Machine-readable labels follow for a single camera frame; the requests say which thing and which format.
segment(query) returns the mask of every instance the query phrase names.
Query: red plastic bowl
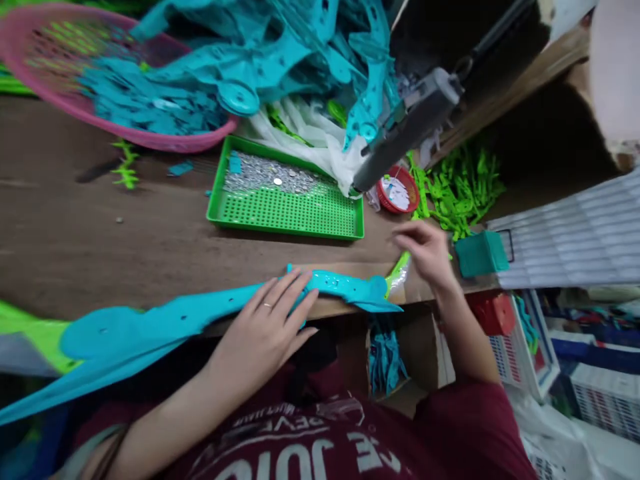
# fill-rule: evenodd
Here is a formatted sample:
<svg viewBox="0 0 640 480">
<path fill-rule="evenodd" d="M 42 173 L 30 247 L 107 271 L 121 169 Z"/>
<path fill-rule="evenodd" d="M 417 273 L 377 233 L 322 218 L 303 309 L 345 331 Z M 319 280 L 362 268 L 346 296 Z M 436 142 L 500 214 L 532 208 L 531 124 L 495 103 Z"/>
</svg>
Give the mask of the red plastic bowl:
<svg viewBox="0 0 640 480">
<path fill-rule="evenodd" d="M 106 10 L 69 3 L 44 3 L 11 10 L 2 20 L 0 50 L 12 74 L 42 100 L 102 130 L 155 150 L 196 153 L 233 132 L 238 118 L 229 116 L 218 130 L 202 135 L 161 135 L 123 127 L 94 114 L 76 78 L 95 57 L 133 57 L 161 67 L 189 48 L 168 35 L 137 43 L 128 34 L 136 20 Z"/>
<path fill-rule="evenodd" d="M 402 208 L 392 204 L 391 200 L 389 200 L 389 197 L 387 196 L 387 192 L 385 192 L 385 189 L 382 186 L 382 179 L 378 180 L 378 183 L 375 184 L 375 189 L 378 192 L 378 198 L 380 198 L 380 204 L 391 213 L 397 213 L 398 215 L 401 213 L 411 213 L 418 208 L 418 186 L 415 184 L 415 180 L 411 174 L 404 167 L 394 165 L 387 173 L 390 176 L 395 177 L 396 172 L 398 173 L 398 180 L 400 180 L 400 183 L 405 186 L 407 193 L 409 194 L 409 206 L 406 210 L 402 210 Z"/>
</svg>

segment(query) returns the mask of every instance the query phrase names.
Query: silver metal piece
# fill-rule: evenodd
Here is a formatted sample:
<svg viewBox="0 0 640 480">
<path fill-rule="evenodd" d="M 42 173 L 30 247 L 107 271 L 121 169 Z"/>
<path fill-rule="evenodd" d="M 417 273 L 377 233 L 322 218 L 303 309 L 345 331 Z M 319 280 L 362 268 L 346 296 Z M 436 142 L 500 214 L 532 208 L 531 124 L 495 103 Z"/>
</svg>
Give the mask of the silver metal piece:
<svg viewBox="0 0 640 480">
<path fill-rule="evenodd" d="M 242 162 L 242 173 L 225 176 L 224 190 L 227 192 L 249 192 L 278 188 L 282 192 L 308 195 L 324 192 L 322 188 L 333 183 L 316 173 L 276 160 L 234 151 Z"/>
</svg>

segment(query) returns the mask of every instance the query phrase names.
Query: green plastic tray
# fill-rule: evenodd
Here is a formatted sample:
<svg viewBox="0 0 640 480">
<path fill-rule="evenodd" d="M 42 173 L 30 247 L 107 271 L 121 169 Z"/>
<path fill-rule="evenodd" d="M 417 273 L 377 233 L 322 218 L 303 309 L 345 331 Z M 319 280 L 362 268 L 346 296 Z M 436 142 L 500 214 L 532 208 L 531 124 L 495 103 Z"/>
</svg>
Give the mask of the green plastic tray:
<svg viewBox="0 0 640 480">
<path fill-rule="evenodd" d="M 321 176 L 320 182 L 304 195 L 282 192 L 276 186 L 246 192 L 224 191 L 232 150 L 310 170 Z M 365 236 L 362 198 L 344 197 L 335 180 L 312 163 L 234 136 L 228 136 L 222 146 L 207 218 L 220 227 L 245 230 L 341 240 Z"/>
</svg>

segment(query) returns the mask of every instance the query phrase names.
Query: wooden table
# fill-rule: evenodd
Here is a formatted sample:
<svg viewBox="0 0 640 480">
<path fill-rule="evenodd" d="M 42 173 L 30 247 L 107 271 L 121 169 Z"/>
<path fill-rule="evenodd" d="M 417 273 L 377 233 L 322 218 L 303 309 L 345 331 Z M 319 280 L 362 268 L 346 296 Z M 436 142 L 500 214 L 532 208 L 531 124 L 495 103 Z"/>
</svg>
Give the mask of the wooden table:
<svg viewBox="0 0 640 480">
<path fill-rule="evenodd" d="M 102 307 L 149 308 L 258 283 L 288 263 L 348 263 L 357 275 L 371 264 L 385 274 L 397 260 L 387 238 L 403 219 L 368 205 L 366 236 L 353 243 L 216 228 L 205 218 L 213 176 L 166 172 L 185 158 L 215 165 L 218 150 L 142 157 L 131 192 L 112 184 L 114 174 L 76 183 L 117 155 L 112 141 L 40 100 L 0 97 L 0 299 L 42 317 L 76 319 Z M 466 284 L 492 286 L 491 279 Z M 405 297 L 433 298 L 414 273 Z"/>
</svg>

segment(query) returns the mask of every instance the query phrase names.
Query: white plastic crate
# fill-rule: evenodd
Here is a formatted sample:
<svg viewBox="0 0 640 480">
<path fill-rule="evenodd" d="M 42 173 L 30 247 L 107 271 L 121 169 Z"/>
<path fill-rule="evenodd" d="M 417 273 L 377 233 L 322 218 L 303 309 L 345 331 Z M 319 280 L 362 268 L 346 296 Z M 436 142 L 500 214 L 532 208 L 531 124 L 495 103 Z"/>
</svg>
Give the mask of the white plastic crate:
<svg viewBox="0 0 640 480">
<path fill-rule="evenodd" d="M 511 306 L 516 317 L 513 331 L 504 337 L 489 337 L 489 340 L 502 382 L 522 388 L 542 402 L 560 374 L 560 366 L 535 290 L 522 290 L 520 296 L 524 299 L 533 327 L 538 332 L 538 368 L 536 368 L 536 358 L 530 354 L 527 347 L 525 332 L 513 294 L 510 295 Z"/>
<path fill-rule="evenodd" d="M 580 363 L 571 383 L 584 421 L 640 443 L 640 375 Z"/>
</svg>

